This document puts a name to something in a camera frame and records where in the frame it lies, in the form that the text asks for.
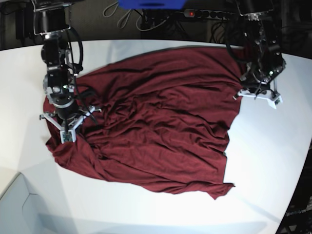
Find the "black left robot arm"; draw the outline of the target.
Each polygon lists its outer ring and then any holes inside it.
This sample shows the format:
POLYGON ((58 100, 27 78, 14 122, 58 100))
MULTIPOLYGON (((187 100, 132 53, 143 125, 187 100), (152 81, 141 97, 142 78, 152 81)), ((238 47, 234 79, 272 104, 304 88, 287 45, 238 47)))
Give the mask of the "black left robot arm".
POLYGON ((271 84, 281 74, 286 62, 282 57, 278 29, 274 22, 274 6, 271 0, 237 0, 238 13, 232 15, 225 29, 225 44, 229 55, 246 71, 240 77, 242 89, 235 95, 259 98, 271 94, 278 96, 271 84), (238 26, 246 39, 246 58, 240 58, 230 44, 231 27, 238 26))

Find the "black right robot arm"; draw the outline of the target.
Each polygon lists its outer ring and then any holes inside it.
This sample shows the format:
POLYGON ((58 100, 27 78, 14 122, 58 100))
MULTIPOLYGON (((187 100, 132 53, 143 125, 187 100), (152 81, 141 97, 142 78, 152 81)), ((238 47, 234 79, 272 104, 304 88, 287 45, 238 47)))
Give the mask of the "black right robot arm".
POLYGON ((34 34, 43 39, 41 58, 46 64, 43 90, 54 112, 43 113, 40 119, 58 116, 72 120, 78 116, 91 116, 92 110, 77 99, 82 99, 77 89, 76 77, 82 71, 83 46, 74 28, 71 27, 70 7, 74 0, 33 0, 34 34), (74 62, 71 41, 63 34, 73 33, 78 40, 79 61, 74 62))

